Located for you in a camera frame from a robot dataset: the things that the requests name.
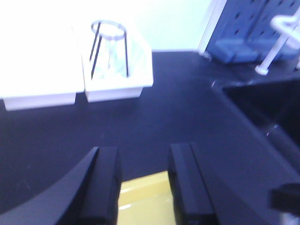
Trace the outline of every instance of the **white pipe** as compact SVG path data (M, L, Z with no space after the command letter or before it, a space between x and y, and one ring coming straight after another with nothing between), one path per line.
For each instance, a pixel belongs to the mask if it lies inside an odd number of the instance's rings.
M285 15L277 15L273 17L270 24L276 31L281 33L281 36L274 44L264 61L261 65L255 68L256 72L260 75L267 75L268 67L270 66L271 62L274 60L282 46L286 43L288 38L292 38L295 41L300 43L300 34L294 32L294 29L297 27L300 20L300 7L298 8L297 12L294 16L285 16Z

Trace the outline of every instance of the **white container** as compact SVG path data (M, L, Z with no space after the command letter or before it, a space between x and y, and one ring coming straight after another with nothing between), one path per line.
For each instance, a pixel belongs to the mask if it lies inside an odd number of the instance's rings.
M75 35L81 46L87 100L95 102L139 97L143 87L153 85L151 47L134 28L121 23L127 30L129 77L113 75L91 79L93 62L90 62L89 58L95 38L90 28L92 22L94 21L86 20L73 24Z
M28 2L17 8L9 4L12 10L5 10L10 13L0 15L0 98L5 108L73 104L76 93L84 91L84 80L70 21L54 2L37 1L38 10L30 13L24 10Z

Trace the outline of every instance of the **white wall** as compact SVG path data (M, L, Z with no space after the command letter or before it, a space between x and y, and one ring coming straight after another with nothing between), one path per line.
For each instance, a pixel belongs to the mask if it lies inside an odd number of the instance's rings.
M110 18L133 23L154 51L196 50L212 0L71 1L73 21Z

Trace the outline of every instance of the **black sink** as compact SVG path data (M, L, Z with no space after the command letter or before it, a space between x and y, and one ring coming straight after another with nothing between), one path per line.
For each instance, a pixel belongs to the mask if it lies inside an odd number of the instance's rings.
M223 91L300 173L300 80L225 87Z

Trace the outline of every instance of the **yellow object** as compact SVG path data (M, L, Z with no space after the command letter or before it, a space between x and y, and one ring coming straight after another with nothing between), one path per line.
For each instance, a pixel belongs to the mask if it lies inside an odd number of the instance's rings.
M119 198L118 225L174 225L167 171L125 181Z

